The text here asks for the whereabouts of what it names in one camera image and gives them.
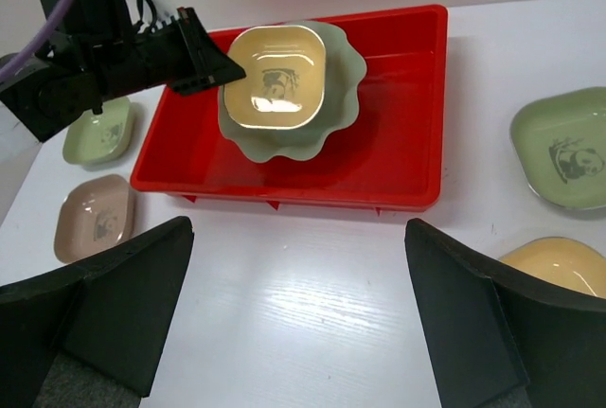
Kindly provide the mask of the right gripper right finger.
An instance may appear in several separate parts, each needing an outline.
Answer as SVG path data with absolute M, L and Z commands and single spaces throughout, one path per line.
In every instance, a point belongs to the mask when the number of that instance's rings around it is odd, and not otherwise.
M 421 219 L 406 259 L 444 407 L 602 407 L 605 302 L 487 257 Z

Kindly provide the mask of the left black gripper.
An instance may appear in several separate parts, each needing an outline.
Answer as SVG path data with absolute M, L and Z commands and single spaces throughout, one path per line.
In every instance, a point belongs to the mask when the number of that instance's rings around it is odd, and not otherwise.
M 37 52 L 45 64 L 40 104 L 100 105 L 161 84 L 190 96 L 246 78 L 193 8 L 162 21 L 159 4 L 136 3 L 149 23 L 133 22 L 126 0 L 73 0 Z

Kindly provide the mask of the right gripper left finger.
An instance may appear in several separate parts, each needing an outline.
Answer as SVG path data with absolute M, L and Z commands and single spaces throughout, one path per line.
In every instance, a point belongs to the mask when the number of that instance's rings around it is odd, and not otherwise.
M 148 397 L 194 241 L 181 216 L 1 289 L 4 407 L 137 407 Z

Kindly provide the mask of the yellow square plate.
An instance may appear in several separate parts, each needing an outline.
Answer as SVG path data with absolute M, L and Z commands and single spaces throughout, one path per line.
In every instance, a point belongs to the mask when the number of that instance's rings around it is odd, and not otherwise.
M 229 116 L 248 129 L 292 130 L 308 124 L 325 96 L 327 49 L 302 25 L 252 27 L 230 45 L 228 56 L 245 78 L 226 84 Z
M 535 239 L 500 261 L 543 281 L 579 293 L 605 298 L 605 257 L 574 239 Z

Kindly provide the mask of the green scalloped bowl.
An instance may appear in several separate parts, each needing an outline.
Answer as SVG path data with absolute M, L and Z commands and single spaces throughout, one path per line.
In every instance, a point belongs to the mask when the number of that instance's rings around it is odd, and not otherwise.
M 347 34 L 336 25 L 317 21 L 291 22 L 314 30 L 327 49 L 326 83 L 323 104 L 306 125 L 292 130 L 248 129 L 238 125 L 223 103 L 223 88 L 218 93 L 219 128 L 224 138 L 234 142 L 244 156 L 265 163 L 277 156 L 307 161 L 323 148 L 331 133 L 351 126 L 359 115 L 358 86 L 367 67 L 361 54 L 349 43 Z

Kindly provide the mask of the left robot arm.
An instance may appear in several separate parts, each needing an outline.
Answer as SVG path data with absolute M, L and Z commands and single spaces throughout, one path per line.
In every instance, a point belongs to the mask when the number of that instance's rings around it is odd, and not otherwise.
M 166 23 L 152 0 L 151 28 L 131 20 L 126 0 L 74 0 L 60 24 L 14 77 L 1 102 L 41 143 L 105 102 L 167 85 L 181 96 L 242 80 L 244 69 L 206 32 L 192 8 Z

